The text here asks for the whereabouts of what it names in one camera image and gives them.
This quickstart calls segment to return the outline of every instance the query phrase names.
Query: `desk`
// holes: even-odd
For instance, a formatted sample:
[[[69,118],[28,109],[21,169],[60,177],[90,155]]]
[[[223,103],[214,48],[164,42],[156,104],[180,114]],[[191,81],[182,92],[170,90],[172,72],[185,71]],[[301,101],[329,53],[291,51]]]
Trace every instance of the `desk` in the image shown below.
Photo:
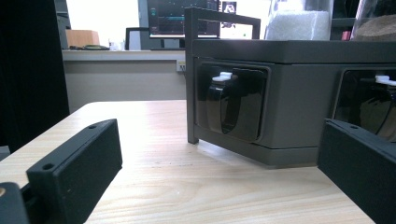
[[[123,168],[88,223],[373,223],[317,167],[268,170],[187,142],[186,102],[92,103],[0,162],[0,182],[25,171],[86,126],[118,119]]]

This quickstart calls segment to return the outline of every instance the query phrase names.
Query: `brown box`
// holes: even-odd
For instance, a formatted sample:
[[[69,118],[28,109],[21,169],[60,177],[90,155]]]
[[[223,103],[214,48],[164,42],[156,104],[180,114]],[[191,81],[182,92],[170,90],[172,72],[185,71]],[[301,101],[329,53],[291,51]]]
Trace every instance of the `brown box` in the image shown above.
[[[66,30],[67,46],[99,45],[99,35],[91,30]]]

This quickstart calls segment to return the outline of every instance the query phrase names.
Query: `screw hole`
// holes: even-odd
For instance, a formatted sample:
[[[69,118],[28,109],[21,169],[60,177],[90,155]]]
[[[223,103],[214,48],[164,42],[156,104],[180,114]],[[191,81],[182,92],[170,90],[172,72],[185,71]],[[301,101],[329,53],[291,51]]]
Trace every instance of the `screw hole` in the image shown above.
[[[6,189],[0,188],[0,197],[6,194]]]
[[[43,166],[43,170],[49,170],[49,169],[51,169],[53,166],[54,166],[53,164],[48,163],[48,164],[46,164],[46,165]]]

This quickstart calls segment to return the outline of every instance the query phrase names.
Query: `power outlet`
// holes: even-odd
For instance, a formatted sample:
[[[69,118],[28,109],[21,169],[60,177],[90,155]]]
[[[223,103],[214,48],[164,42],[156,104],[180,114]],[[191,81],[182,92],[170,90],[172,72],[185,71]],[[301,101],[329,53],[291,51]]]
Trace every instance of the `power outlet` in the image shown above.
[[[185,60],[176,60],[176,71],[177,72],[185,72],[186,71],[186,61]]]

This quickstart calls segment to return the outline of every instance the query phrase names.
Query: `white latch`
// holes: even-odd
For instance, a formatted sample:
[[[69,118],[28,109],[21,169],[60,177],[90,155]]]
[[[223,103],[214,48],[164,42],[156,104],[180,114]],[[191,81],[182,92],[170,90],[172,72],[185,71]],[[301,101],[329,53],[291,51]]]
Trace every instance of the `white latch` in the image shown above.
[[[389,86],[396,86],[396,81],[389,80],[389,76],[375,76],[375,82]]]
[[[220,76],[218,77],[212,77],[213,81],[227,81],[231,79],[231,76],[233,73],[230,72],[220,72]]]

